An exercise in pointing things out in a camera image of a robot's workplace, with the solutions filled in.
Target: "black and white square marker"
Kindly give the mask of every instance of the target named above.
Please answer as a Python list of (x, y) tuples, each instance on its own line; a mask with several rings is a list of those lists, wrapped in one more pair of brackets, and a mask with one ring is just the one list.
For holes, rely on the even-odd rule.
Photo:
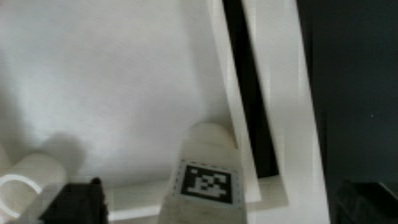
[(228, 207), (241, 202), (235, 171), (196, 162), (184, 162), (177, 182), (177, 195)]

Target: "black vertical strip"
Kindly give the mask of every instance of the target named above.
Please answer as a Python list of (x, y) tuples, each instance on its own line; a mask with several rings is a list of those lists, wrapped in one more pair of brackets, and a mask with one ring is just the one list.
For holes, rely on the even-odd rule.
[(258, 177), (280, 174), (242, 0), (225, 0)]
[[(314, 10), (315, 2), (314, 0), (298, 0), (298, 8), (301, 15), (301, 27), (303, 27), (303, 41), (305, 41), (305, 51), (306, 51), (306, 62), (308, 62), (308, 77), (312, 86), (312, 95), (317, 101), (315, 95), (315, 72), (314, 72)], [(322, 164), (324, 173), (328, 172), (328, 112), (322, 110), (319, 105), (315, 105), (315, 119), (317, 119), (317, 130), (319, 130), (319, 140), (321, 140), (321, 152), (322, 152)]]

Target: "white panel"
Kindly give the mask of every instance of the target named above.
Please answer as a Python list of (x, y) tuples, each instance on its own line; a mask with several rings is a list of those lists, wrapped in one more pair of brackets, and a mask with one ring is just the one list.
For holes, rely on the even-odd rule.
[(330, 212), (298, 4), (248, 0), (246, 6), (282, 170), (282, 184), (273, 187), (287, 190), (276, 197), (289, 196), (278, 209), (257, 205), (251, 219), (255, 223), (322, 224)]
[(232, 128), (207, 1), (4, 0), (0, 127), (106, 186), (170, 176), (186, 130)]

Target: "white wall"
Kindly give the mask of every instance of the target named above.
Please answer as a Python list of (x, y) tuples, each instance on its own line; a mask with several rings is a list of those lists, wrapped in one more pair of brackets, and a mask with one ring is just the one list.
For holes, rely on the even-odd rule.
[(200, 121), (232, 128), (209, 6), (196, 0), (3, 0), (0, 133), (74, 179), (168, 178)]

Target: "black object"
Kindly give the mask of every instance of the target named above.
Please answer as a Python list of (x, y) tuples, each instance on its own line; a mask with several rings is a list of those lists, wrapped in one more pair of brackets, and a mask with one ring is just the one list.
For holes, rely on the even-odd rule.
[(258, 177), (280, 174), (242, 0), (225, 0), (234, 59)]
[(398, 1), (298, 3), (335, 217), (342, 180), (398, 180)]
[(68, 184), (40, 218), (43, 224), (107, 224), (102, 181)]
[(337, 223), (397, 224), (398, 200), (379, 183), (344, 182), (338, 190)]

